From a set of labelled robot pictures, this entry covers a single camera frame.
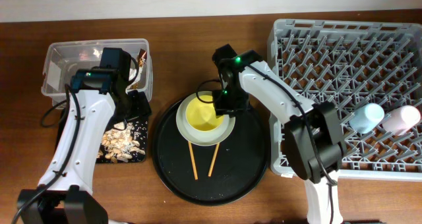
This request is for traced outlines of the yellow bowl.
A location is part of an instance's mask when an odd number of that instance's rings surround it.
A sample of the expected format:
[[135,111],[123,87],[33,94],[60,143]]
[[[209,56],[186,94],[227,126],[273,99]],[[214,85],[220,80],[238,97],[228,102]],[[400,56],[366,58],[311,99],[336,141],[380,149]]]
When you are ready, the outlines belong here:
[[191,127],[198,131],[208,132],[218,128],[224,121],[224,117],[217,115],[214,104],[210,103],[210,95],[194,95],[187,104],[185,117]]

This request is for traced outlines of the grey plate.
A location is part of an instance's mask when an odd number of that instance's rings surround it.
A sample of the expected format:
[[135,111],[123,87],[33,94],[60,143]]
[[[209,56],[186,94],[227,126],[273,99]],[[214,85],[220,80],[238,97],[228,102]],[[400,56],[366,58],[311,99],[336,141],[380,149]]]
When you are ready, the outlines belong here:
[[193,93],[187,96],[180,104],[176,112],[176,125],[178,131],[181,133],[182,137],[187,141],[198,146],[213,146],[218,142],[221,143],[224,141],[233,131],[235,126],[235,117],[230,117],[229,115],[220,115],[224,117],[223,123],[216,129],[202,132],[194,129],[189,125],[185,117],[185,110],[187,104],[194,98],[194,95],[197,97],[200,95],[212,95],[211,91],[202,91],[199,93]]

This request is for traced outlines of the brown snack wrapper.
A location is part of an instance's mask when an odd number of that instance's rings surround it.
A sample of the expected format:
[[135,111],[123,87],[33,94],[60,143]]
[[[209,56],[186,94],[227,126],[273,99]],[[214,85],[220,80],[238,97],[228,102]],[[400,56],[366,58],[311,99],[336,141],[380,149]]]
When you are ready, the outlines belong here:
[[138,66],[140,68],[143,68],[144,65],[146,64],[147,57],[148,57],[147,51],[140,49],[138,56],[137,56],[137,62],[138,62]]

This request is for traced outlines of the wooden chopstick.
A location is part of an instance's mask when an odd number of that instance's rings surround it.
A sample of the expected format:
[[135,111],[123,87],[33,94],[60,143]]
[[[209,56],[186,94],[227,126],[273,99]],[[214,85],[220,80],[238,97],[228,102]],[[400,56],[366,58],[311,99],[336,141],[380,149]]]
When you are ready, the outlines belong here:
[[217,155],[218,155],[219,147],[220,147],[220,143],[218,142],[215,146],[215,149],[214,149],[214,154],[213,154],[211,164],[210,164],[210,167],[209,167],[209,171],[208,171],[208,177],[212,176],[212,172],[214,170],[214,166],[215,166],[216,158],[217,158]]
[[193,175],[195,180],[198,180],[198,174],[197,174],[197,169],[196,169],[196,163],[195,163],[195,156],[194,156],[194,152],[193,152],[193,145],[191,143],[191,141],[188,141],[188,147],[189,147],[189,153],[190,153],[190,158],[191,158],[191,164],[192,164],[192,168],[193,168]]

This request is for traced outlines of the blue cup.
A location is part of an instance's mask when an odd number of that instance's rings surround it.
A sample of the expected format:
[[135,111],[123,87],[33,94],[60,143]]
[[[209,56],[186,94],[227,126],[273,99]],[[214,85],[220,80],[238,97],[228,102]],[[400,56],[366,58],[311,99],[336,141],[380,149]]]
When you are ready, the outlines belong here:
[[354,111],[349,125],[358,133],[366,134],[372,131],[383,118],[384,109],[376,103],[369,103]]

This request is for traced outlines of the pink cup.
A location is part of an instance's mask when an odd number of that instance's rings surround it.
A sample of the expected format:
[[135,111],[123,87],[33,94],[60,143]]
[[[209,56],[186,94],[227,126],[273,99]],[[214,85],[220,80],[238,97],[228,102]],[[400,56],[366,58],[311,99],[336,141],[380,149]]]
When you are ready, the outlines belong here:
[[419,110],[411,105],[405,105],[390,112],[390,117],[382,123],[386,132],[396,136],[405,134],[421,120]]

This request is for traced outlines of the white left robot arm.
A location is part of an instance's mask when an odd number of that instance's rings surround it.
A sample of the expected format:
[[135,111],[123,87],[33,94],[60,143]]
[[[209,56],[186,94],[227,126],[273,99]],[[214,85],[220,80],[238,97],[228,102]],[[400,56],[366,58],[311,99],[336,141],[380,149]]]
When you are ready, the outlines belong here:
[[108,125],[139,117],[142,96],[128,92],[129,69],[79,69],[65,86],[67,119],[35,189],[20,192],[12,222],[111,223],[92,195],[96,156]]

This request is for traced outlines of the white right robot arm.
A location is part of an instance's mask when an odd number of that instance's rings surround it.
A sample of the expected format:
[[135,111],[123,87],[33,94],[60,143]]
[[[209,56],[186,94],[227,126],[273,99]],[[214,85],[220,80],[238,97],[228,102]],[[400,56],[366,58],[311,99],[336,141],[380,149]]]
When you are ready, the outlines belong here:
[[296,92],[256,51],[238,54],[227,44],[212,61],[222,87],[212,93],[216,114],[234,117],[248,108],[249,96],[259,100],[281,123],[282,152],[305,182],[308,223],[343,223],[338,177],[346,145],[336,106]]

